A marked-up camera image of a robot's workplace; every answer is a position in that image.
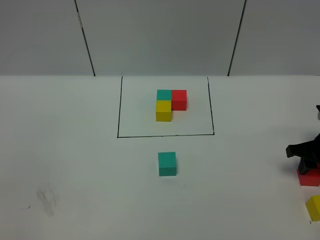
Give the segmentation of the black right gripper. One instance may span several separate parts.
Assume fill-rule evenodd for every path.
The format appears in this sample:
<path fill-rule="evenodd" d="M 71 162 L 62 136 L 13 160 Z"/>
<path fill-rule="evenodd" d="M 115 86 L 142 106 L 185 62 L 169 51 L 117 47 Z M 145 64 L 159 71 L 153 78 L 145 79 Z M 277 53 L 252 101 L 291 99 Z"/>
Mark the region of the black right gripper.
<path fill-rule="evenodd" d="M 317 168 L 320 163 L 320 135 L 308 142 L 288 145 L 286 156 L 288 158 L 300 157 L 298 171 L 301 175 L 306 175 L 310 170 Z"/>

